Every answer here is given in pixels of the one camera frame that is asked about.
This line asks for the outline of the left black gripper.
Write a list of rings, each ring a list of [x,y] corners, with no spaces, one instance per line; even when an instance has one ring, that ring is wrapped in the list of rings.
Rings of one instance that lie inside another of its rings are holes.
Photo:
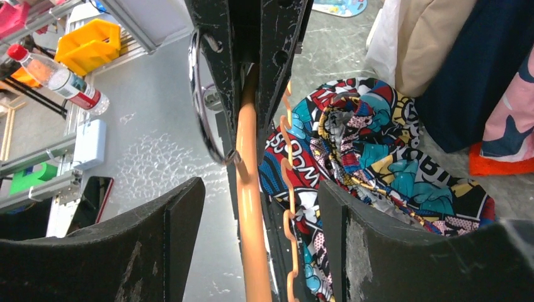
[[[185,5],[194,26],[188,50],[190,90],[208,153],[221,165],[239,160],[236,150],[223,153],[213,139],[200,79],[200,57],[207,61],[232,142],[237,139],[239,110],[244,104],[244,71],[256,69],[253,149],[262,159],[271,121],[292,74],[293,58],[304,39],[312,2],[187,1]]]

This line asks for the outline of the orange hanger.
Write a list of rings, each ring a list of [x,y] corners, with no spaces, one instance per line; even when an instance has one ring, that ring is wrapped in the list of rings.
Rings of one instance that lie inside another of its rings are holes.
[[[238,114],[236,147],[222,154],[213,139],[207,119],[199,71],[200,41],[204,38],[216,52],[221,46],[200,29],[193,30],[188,49],[190,90],[200,132],[208,153],[218,164],[236,168],[237,205],[241,234],[242,266],[247,301],[271,301],[270,272],[264,241],[263,214],[258,180],[257,117],[254,102],[259,67],[252,65],[246,76]]]

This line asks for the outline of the comic print shorts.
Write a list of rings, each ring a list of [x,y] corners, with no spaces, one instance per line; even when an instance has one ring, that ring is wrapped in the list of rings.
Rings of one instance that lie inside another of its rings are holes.
[[[429,232],[454,237],[495,219],[494,200],[475,181],[454,177],[418,149],[414,100],[372,77],[320,85],[292,109],[292,127],[275,128],[259,166],[262,192],[287,208],[280,162],[293,159],[295,223],[304,276],[319,301],[333,301],[317,192],[330,180],[361,202]]]

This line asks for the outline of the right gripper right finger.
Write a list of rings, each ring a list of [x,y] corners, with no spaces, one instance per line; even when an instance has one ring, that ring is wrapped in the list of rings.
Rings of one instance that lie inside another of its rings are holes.
[[[403,223],[322,181],[317,199],[337,301],[532,301],[533,222],[458,237]]]

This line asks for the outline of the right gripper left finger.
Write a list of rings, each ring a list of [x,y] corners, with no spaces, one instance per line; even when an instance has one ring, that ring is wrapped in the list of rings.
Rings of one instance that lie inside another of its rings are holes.
[[[181,301],[205,200],[192,177],[66,237],[1,241],[2,301]]]

